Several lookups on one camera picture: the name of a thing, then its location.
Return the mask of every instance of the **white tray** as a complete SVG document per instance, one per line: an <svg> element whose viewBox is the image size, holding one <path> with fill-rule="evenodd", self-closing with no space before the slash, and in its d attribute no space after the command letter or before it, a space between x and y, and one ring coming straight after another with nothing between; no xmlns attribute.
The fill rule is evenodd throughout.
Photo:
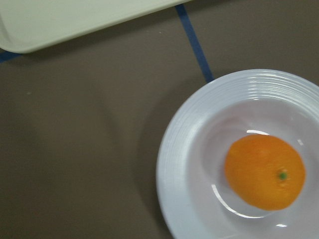
<svg viewBox="0 0 319 239"><path fill-rule="evenodd" d="M0 0L0 48L32 52L189 0Z"/></svg>

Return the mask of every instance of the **tangerine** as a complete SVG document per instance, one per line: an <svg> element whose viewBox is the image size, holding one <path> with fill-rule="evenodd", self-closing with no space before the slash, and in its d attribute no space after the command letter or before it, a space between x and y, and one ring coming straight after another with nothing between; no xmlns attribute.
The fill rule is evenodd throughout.
<svg viewBox="0 0 319 239"><path fill-rule="evenodd" d="M261 134L231 145L224 172L230 187L246 203L269 211L292 204L306 177L297 151L277 137Z"/></svg>

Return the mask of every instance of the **tabletop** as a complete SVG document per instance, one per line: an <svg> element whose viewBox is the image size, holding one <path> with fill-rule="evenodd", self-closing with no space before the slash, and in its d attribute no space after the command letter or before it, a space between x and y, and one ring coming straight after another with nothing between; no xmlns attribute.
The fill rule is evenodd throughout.
<svg viewBox="0 0 319 239"><path fill-rule="evenodd" d="M0 237L171 239L162 136L245 69L319 84L319 1L193 0L33 53L0 50Z"/></svg>

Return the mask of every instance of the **orange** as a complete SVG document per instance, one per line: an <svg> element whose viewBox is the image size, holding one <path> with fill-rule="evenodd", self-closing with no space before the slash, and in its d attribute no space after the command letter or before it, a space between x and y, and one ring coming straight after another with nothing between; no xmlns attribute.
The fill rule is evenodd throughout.
<svg viewBox="0 0 319 239"><path fill-rule="evenodd" d="M293 203L306 176L301 157L288 143L261 134L234 142L224 171L230 187L246 203L270 211Z"/></svg>

